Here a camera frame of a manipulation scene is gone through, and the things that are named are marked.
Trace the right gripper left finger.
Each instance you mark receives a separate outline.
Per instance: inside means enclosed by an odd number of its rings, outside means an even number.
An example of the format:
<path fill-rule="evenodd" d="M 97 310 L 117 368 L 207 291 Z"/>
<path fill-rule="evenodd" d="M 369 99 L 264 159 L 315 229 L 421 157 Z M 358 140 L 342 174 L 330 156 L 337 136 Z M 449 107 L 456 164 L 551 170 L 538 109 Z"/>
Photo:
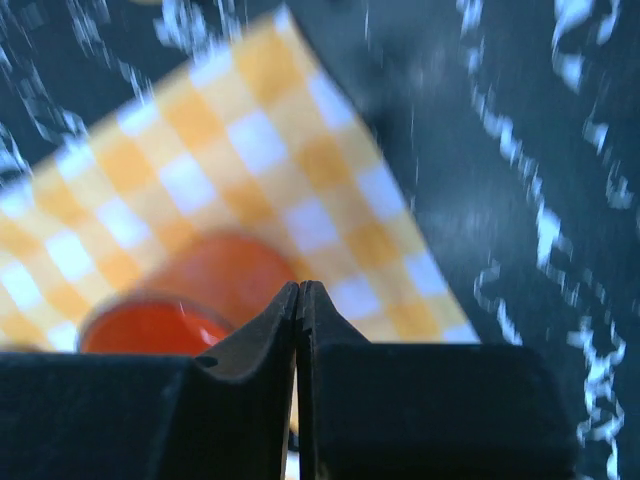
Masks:
<path fill-rule="evenodd" d="M 5 479 L 280 479 L 299 288 L 197 357 L 5 352 Z"/>

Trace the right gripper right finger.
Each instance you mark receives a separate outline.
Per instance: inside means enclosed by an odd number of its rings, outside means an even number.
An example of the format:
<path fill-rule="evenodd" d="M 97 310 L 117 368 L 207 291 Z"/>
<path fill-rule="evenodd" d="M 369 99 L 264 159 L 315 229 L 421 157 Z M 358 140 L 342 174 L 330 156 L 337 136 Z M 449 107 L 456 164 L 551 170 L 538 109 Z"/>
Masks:
<path fill-rule="evenodd" d="M 297 310 L 304 479 L 572 479 L 577 443 L 553 374 L 504 344 L 373 343 L 324 286 Z"/>

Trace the orange translucent cup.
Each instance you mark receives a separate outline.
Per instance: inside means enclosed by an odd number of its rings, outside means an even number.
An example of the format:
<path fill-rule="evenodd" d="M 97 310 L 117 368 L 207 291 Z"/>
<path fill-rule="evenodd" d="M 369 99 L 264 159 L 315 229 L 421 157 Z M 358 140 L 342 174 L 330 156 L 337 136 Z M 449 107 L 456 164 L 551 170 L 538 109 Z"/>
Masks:
<path fill-rule="evenodd" d="M 272 246 L 238 230 L 217 230 L 99 304 L 77 349 L 198 355 L 260 314 L 295 278 Z"/>

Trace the yellow checkered tablecloth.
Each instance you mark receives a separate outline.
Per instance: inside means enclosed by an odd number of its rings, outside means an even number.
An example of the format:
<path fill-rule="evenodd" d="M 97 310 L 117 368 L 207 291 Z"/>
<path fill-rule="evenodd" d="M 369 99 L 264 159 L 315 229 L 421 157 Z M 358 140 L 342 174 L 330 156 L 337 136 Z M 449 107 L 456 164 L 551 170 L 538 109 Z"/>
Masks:
<path fill-rule="evenodd" d="M 1 337 L 71 350 L 90 309 L 236 228 L 372 340 L 477 335 L 290 10 L 176 70 L 1 196 Z"/>

